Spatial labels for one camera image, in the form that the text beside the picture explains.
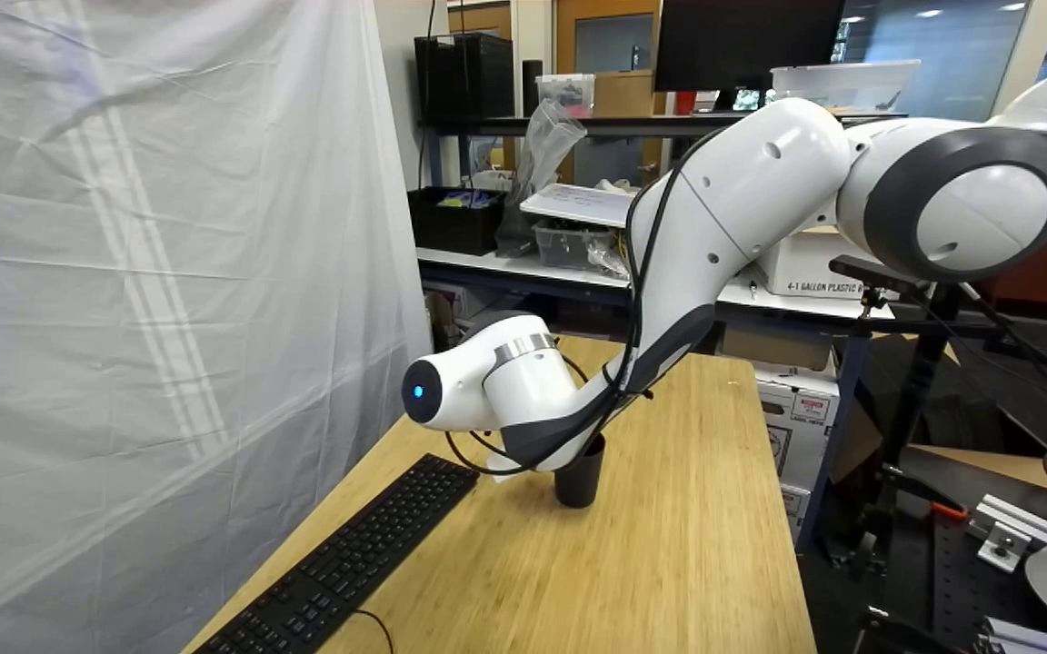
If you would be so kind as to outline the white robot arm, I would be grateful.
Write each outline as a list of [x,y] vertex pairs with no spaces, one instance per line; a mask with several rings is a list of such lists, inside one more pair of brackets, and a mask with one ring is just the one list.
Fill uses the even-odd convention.
[[626,208],[628,327],[578,381],[535,312],[501,315],[404,372],[404,415],[496,432],[506,468],[572,464],[633,397],[716,323],[720,292],[827,218],[892,273],[989,280],[1047,246],[1047,78],[989,121],[897,117],[846,127],[779,98],[703,138]]

